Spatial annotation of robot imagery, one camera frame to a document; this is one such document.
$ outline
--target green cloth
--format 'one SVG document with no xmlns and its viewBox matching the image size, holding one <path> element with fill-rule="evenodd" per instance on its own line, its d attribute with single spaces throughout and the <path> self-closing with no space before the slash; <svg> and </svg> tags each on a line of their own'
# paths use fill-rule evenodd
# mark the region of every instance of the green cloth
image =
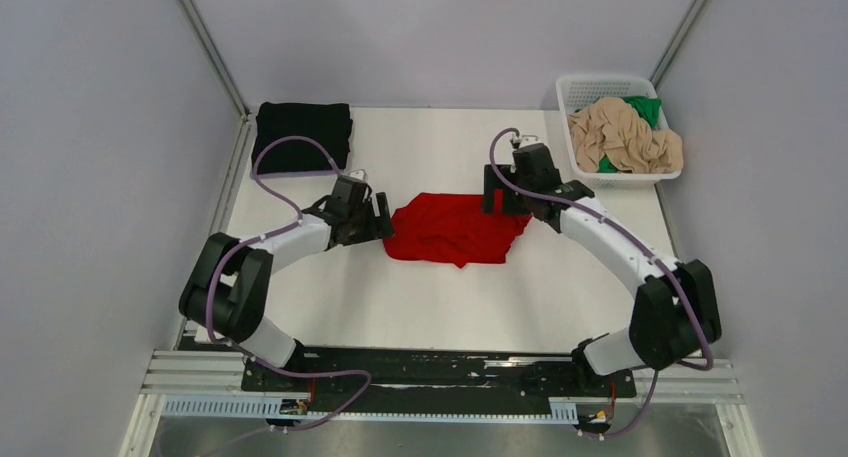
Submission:
<svg viewBox="0 0 848 457">
<path fill-rule="evenodd" d="M 606 155 L 600 162 L 598 162 L 598 173 L 599 174 L 617 174 L 618 169 L 612 165 L 612 162 L 609 161 L 609 157 Z"/>
<path fill-rule="evenodd" d="M 621 100 L 627 102 L 631 107 L 636 109 L 639 117 L 645 119 L 652 129 L 659 123 L 660 105 L 662 105 L 661 99 L 651 99 L 644 95 L 628 95 L 627 97 L 622 97 Z"/>
</svg>

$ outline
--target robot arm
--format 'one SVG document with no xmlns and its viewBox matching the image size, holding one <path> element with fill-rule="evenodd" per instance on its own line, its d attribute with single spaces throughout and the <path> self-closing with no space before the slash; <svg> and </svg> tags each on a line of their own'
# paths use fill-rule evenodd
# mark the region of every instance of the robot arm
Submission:
<svg viewBox="0 0 848 457">
<path fill-rule="evenodd" d="M 266 238 L 238 252 L 224 266 L 224 275 L 236 275 L 233 285 L 218 283 L 213 301 L 213 329 L 254 355 L 283 367 L 300 345 L 264 317 L 271 275 L 304 257 L 338 245 L 353 245 L 394 234 L 385 193 L 375 196 L 363 179 L 340 176 L 333 193 L 304 209 L 300 224 L 288 232 Z M 239 242 L 224 233 L 210 236 L 180 297 L 180 313 L 206 325 L 207 294 L 214 269 Z"/>
<path fill-rule="evenodd" d="M 712 275 L 707 266 L 698 260 L 681 263 L 637 237 L 654 254 L 647 257 L 633 242 L 604 222 L 612 221 L 624 227 L 589 188 L 576 180 L 562 182 L 544 144 L 525 145 L 526 141 L 520 138 L 514 139 L 512 144 L 515 164 L 498 166 L 507 180 L 537 194 L 579 203 L 579 208 L 519 195 L 507 188 L 487 165 L 484 211 L 494 211 L 495 191 L 502 190 L 504 212 L 532 213 L 556 232 L 576 241 L 609 268 L 634 297 L 629 327 L 586 340 L 572 352 L 575 361 L 586 367 L 590 378 L 644 365 L 655 370 L 664 369 L 698 350 L 699 342 L 692 324 L 657 261 L 671 269 L 679 280 L 707 341 L 718 340 L 721 323 Z M 602 215 L 603 219 L 585 209 Z"/>
</svg>

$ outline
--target white basket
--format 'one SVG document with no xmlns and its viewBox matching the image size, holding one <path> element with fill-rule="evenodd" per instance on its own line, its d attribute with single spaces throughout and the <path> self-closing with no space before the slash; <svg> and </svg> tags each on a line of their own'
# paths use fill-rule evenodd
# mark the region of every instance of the white basket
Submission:
<svg viewBox="0 0 848 457">
<path fill-rule="evenodd" d="M 559 115 L 565 129 L 565 142 L 568 149 L 568 162 L 574 178 L 586 185 L 595 187 L 644 187 L 654 185 L 661 180 L 675 179 L 680 171 L 670 174 L 593 174 L 585 172 L 577 166 L 574 157 L 574 146 L 571 143 L 571 132 L 568 129 L 568 114 L 577 109 L 595 103 L 601 97 L 624 97 L 627 95 L 644 95 L 657 98 L 654 86 L 641 77 L 622 74 L 573 74 L 564 75 L 557 79 L 557 100 Z M 667 129 L 662 108 L 656 129 Z"/>
</svg>

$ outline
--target black cloth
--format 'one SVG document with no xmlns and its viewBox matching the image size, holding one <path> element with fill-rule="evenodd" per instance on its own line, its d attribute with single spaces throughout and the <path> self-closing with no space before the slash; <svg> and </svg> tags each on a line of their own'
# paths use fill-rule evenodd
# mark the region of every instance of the black cloth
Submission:
<svg viewBox="0 0 848 457">
<path fill-rule="evenodd" d="M 265 147 L 290 135 L 302 135 L 318 141 L 327 149 L 340 169 L 347 166 L 353 120 L 347 104 L 272 104 L 265 102 L 256 114 L 256 142 L 251 161 Z M 308 142 L 286 142 L 269 150 L 257 173 L 311 172 L 330 170 L 327 158 Z"/>
</svg>

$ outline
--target white wall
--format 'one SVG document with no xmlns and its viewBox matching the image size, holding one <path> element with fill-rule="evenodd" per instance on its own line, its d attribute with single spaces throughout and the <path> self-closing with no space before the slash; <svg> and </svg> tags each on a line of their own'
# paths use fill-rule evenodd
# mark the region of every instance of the white wall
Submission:
<svg viewBox="0 0 848 457">
<path fill-rule="evenodd" d="M 846 1 L 712 0 L 659 90 L 673 232 L 714 271 L 767 456 L 848 447 Z"/>
<path fill-rule="evenodd" d="M 117 451 L 236 125 L 174 0 L 0 0 L 0 454 Z"/>
<path fill-rule="evenodd" d="M 650 76 L 692 0 L 195 0 L 241 93 L 556 108 L 563 73 Z"/>
</svg>

